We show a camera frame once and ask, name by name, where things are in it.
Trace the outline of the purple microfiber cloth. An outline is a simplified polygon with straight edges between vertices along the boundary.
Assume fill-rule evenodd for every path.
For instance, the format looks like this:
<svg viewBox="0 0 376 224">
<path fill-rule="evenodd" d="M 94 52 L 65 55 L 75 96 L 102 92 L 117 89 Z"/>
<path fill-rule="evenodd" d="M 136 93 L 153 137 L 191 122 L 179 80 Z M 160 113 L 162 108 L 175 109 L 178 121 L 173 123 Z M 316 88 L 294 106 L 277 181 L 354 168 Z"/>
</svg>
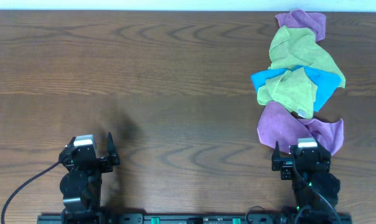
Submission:
<svg viewBox="0 0 376 224">
<path fill-rule="evenodd" d="M 301 138 L 314 138 L 331 154 L 335 154 L 344 143 L 344 120 L 327 123 L 316 118 L 295 118 L 278 102 L 268 103 L 263 110 L 257 127 L 262 144 L 269 147 L 279 145 L 280 151 L 290 153 L 290 145 Z"/>
</svg>

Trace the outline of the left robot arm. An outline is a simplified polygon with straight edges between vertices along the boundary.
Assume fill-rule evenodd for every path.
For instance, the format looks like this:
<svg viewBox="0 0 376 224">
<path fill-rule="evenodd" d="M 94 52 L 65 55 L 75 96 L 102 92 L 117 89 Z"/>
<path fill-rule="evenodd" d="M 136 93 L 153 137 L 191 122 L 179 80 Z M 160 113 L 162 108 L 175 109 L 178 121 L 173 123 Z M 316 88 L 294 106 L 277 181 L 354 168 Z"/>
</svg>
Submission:
<svg viewBox="0 0 376 224">
<path fill-rule="evenodd" d="M 120 165 L 111 133 L 106 140 L 107 156 L 96 156 L 93 135 L 73 137 L 59 154 L 68 173 L 60 181 L 64 211 L 62 223 L 113 223 L 110 211 L 100 205 L 101 176 Z"/>
</svg>

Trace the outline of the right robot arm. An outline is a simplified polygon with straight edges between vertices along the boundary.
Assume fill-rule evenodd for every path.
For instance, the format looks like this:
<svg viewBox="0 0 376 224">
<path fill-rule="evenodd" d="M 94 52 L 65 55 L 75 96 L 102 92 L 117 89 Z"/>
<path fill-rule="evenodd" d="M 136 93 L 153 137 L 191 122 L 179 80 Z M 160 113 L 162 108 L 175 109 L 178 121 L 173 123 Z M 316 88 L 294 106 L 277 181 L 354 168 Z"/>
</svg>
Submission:
<svg viewBox="0 0 376 224">
<path fill-rule="evenodd" d="M 281 156 L 279 143 L 271 155 L 271 168 L 282 180 L 292 181 L 296 211 L 285 213 L 287 223 L 342 223 L 335 209 L 341 181 L 330 173 L 331 153 L 314 138 L 290 145 L 290 157 Z"/>
</svg>

